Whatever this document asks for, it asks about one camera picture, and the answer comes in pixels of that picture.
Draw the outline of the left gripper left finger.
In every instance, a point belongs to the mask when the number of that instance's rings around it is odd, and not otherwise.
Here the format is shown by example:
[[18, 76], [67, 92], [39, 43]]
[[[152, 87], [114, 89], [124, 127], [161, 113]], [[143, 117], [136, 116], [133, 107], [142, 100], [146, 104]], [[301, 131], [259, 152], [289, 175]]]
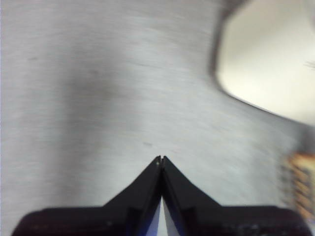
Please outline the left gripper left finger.
[[159, 206], [161, 157], [103, 206], [46, 208], [26, 214], [14, 236], [144, 236]]

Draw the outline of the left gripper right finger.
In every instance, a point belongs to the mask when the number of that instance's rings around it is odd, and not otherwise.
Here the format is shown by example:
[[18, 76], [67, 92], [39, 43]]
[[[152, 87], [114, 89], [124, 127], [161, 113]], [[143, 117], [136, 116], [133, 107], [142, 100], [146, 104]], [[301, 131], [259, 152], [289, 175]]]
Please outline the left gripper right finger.
[[181, 236], [310, 236], [302, 217], [277, 206], [223, 206], [195, 186], [166, 156], [163, 200]]

